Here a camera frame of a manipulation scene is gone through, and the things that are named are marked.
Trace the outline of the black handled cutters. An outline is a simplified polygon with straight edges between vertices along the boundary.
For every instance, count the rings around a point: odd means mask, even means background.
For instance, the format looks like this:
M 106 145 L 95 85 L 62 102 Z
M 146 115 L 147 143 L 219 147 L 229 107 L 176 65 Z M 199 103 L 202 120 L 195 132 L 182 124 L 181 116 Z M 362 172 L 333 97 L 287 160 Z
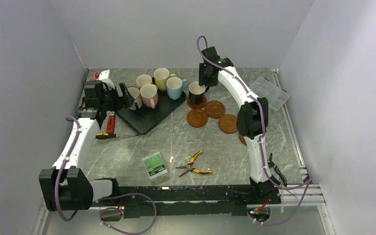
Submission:
M 284 174 L 280 171 L 279 167 L 273 162 L 273 154 L 270 153 L 269 158 L 267 160 L 269 168 L 272 168 L 275 173 L 280 177 L 280 181 L 275 177 L 272 176 L 271 179 L 279 186 L 287 186 L 287 179 Z

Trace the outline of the black yellow screwdriver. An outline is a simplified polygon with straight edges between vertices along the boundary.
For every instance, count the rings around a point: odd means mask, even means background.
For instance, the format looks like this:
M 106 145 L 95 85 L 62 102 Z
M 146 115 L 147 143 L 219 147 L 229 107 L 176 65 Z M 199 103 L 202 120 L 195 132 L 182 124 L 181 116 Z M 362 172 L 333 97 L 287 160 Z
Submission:
M 115 133 L 98 133 L 95 136 L 97 140 L 109 140 L 109 139 L 119 139 L 124 137 L 136 137 L 139 136 L 138 134 L 128 134 L 128 135 L 120 135 Z

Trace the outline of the blue mug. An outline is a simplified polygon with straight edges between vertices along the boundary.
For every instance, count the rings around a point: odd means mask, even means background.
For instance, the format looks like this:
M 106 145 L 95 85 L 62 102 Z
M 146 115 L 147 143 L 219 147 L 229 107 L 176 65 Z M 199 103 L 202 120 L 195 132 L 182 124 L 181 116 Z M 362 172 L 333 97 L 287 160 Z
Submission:
M 177 100 L 182 96 L 183 90 L 186 88 L 188 81 L 178 77 L 171 77 L 166 82 L 166 90 L 168 97 Z

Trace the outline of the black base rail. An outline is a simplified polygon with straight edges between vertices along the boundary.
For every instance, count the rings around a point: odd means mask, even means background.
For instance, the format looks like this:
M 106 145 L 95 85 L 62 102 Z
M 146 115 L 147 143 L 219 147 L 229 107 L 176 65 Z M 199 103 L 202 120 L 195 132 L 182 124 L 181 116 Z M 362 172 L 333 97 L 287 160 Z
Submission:
M 246 215 L 253 207 L 280 204 L 278 188 L 263 185 L 118 187 L 115 199 L 98 200 L 92 207 L 121 205 L 125 218 L 166 215 Z

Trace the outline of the pink mug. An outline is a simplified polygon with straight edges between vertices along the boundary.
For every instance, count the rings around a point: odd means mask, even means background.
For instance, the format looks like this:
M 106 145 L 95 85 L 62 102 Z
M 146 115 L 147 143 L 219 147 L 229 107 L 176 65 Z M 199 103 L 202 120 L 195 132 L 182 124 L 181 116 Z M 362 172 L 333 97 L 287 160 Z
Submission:
M 148 108 L 155 109 L 158 103 L 158 89 L 155 85 L 147 84 L 140 89 L 142 101 Z

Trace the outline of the green mug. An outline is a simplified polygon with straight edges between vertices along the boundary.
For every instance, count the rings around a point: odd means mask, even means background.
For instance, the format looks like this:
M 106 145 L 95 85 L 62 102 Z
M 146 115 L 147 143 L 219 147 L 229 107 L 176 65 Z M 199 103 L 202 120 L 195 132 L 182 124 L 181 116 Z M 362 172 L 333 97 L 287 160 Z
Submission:
M 166 68 L 158 68 L 154 71 L 155 85 L 160 91 L 166 91 L 166 82 L 170 77 L 175 77 L 175 73 L 170 73 Z

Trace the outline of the black plastic tray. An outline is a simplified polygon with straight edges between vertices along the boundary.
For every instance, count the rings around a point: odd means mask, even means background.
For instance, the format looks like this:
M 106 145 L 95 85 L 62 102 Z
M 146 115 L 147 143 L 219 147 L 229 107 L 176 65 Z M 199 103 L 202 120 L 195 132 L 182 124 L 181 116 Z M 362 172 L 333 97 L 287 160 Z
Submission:
M 116 112 L 116 115 L 136 134 L 145 135 L 160 124 L 172 111 L 186 102 L 187 95 L 182 92 L 179 99 L 173 100 L 166 91 L 159 91 L 158 97 L 159 102 L 155 109 L 146 106 L 135 111 L 121 109 Z

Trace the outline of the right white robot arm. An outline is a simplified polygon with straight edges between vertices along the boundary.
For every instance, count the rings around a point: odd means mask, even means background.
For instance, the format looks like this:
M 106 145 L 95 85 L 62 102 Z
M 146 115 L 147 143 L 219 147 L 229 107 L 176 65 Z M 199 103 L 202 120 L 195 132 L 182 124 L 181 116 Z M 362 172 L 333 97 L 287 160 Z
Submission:
M 235 128 L 245 138 L 250 156 L 250 196 L 254 202 L 262 203 L 278 187 L 278 183 L 271 176 L 265 152 L 268 101 L 259 97 L 244 83 L 231 60 L 221 58 L 215 47 L 207 47 L 199 52 L 204 60 L 199 65 L 200 87 L 207 91 L 209 87 L 221 83 L 239 106 Z M 189 98 L 182 93 L 181 97 L 173 99 L 165 91 L 160 91 L 158 96 L 159 104 L 155 108 L 137 106 L 134 111 L 122 109 L 117 115 L 137 134 L 146 134 Z

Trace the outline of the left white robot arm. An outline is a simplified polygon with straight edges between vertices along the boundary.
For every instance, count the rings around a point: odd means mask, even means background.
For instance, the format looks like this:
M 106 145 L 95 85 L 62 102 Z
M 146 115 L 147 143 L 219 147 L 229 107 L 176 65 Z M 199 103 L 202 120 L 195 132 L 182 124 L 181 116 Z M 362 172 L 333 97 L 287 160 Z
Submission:
M 85 83 L 82 104 L 73 116 L 66 118 L 72 122 L 72 130 L 64 150 L 51 168 L 39 174 L 49 211 L 87 210 L 99 199 L 110 206 L 120 201 L 121 192 L 115 179 L 89 181 L 83 168 L 108 112 L 129 108 L 133 102 L 125 83 L 117 87 L 110 79 Z

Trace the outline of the yellow mug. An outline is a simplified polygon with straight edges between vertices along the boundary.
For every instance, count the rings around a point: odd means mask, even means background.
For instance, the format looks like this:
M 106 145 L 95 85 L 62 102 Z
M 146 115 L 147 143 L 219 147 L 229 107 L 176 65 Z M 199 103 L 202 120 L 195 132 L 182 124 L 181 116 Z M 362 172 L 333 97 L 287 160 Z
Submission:
M 152 77 L 148 74 L 139 75 L 136 79 L 136 84 L 139 89 L 144 85 L 153 85 Z

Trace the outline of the green screw bit box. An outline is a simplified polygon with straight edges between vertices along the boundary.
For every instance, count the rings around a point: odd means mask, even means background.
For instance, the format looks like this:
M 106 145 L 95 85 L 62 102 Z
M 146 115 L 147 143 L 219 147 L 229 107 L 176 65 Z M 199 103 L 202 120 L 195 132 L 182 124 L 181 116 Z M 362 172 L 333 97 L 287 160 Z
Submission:
M 144 157 L 142 162 L 150 181 L 161 181 L 168 177 L 168 169 L 160 152 Z

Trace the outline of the clear plastic organizer box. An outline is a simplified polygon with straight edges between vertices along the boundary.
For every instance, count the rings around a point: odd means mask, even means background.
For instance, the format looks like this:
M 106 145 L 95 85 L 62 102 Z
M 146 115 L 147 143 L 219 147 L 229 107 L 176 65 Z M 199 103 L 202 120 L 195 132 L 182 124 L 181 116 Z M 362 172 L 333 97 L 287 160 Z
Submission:
M 257 96 L 265 97 L 268 100 L 269 107 L 275 111 L 278 111 L 290 98 L 289 93 L 262 76 L 253 81 L 249 88 Z

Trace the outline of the brown wooden coaster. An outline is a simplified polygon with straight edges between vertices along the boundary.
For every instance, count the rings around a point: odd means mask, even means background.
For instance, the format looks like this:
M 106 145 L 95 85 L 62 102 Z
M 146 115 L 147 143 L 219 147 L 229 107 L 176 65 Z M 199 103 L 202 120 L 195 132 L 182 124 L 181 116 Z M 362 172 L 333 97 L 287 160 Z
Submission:
M 239 140 L 244 144 L 244 145 L 247 145 L 246 141 L 245 141 L 245 138 L 243 135 L 241 135 L 240 133 L 238 134 L 238 138 Z
M 192 127 L 202 127 L 208 122 L 208 115 L 202 109 L 192 109 L 187 113 L 187 122 Z
M 186 102 L 187 102 L 187 105 L 192 108 L 192 109 L 202 109 L 206 106 L 207 104 L 207 97 L 204 96 L 203 97 L 203 100 L 200 104 L 195 104 L 195 103 L 191 103 L 190 99 L 187 97 L 186 98 Z
M 237 117 L 231 114 L 225 114 L 219 118 L 218 126 L 224 133 L 232 134 L 238 131 Z
M 205 112 L 210 118 L 220 118 L 225 111 L 224 104 L 217 100 L 211 100 L 205 105 Z

